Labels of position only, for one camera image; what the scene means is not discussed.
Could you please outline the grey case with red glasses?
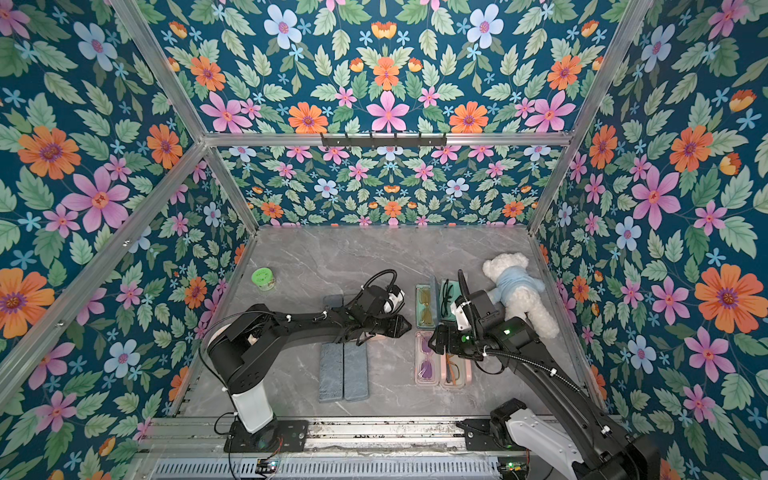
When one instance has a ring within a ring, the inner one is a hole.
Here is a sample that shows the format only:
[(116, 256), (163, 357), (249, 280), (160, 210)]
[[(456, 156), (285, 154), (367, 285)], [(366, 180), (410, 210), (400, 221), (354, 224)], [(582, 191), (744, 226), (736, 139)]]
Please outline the grey case with red glasses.
[(329, 308), (329, 309), (340, 308), (345, 304), (344, 295), (332, 294), (332, 295), (325, 296), (323, 298), (323, 304), (326, 308)]

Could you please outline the grey case with white glasses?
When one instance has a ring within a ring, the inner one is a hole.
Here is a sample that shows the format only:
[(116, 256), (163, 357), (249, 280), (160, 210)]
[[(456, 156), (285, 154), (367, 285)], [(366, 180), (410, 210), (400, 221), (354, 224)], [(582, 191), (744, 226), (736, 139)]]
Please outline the grey case with white glasses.
[(340, 401), (344, 398), (344, 346), (326, 343), (321, 346), (319, 359), (320, 403)]

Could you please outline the grey case with yellow glasses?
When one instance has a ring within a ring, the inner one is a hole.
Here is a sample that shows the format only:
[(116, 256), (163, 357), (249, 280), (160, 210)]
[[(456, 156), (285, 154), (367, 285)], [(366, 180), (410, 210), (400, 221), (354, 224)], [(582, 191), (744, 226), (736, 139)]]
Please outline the grey case with yellow glasses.
[(344, 345), (344, 399), (348, 402), (369, 397), (367, 345), (349, 342)]

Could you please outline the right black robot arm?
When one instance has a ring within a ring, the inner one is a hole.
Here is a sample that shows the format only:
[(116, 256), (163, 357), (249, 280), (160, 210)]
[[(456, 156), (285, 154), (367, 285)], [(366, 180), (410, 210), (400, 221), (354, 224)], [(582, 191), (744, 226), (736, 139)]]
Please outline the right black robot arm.
[(550, 426), (513, 398), (490, 415), (490, 435), (499, 445), (523, 447), (567, 479), (659, 478), (661, 455), (649, 436), (632, 435), (595, 405), (525, 319), (506, 318), (488, 292), (471, 292), (463, 275), (458, 284), (455, 319), (437, 326), (430, 348), (476, 363), (497, 359), (559, 424)]

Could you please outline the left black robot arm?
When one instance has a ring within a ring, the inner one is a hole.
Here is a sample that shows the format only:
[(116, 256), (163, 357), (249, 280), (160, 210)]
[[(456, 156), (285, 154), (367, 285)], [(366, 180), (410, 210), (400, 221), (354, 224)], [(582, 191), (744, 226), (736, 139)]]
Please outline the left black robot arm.
[(409, 332), (396, 280), (395, 270), (379, 271), (352, 299), (318, 313), (289, 314), (255, 304), (216, 331), (205, 352), (244, 431), (262, 434), (277, 422), (263, 381), (283, 350), (316, 343), (360, 347), (378, 336), (398, 339)]

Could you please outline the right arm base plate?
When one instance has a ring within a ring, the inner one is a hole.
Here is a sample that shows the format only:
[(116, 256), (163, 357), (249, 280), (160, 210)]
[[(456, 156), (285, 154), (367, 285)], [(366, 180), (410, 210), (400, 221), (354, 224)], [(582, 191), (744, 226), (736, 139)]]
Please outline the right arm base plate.
[(511, 448), (509, 443), (500, 441), (492, 434), (488, 419), (463, 419), (457, 421), (456, 426), (463, 431), (468, 451), (505, 451)]

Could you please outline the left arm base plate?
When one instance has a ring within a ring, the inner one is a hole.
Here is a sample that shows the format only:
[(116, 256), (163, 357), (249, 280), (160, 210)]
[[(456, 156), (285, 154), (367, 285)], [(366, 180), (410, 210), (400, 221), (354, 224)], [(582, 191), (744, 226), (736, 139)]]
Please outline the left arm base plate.
[(236, 419), (228, 432), (224, 451), (227, 453), (294, 453), (302, 452), (307, 440), (306, 420), (273, 419), (256, 433), (250, 433)]

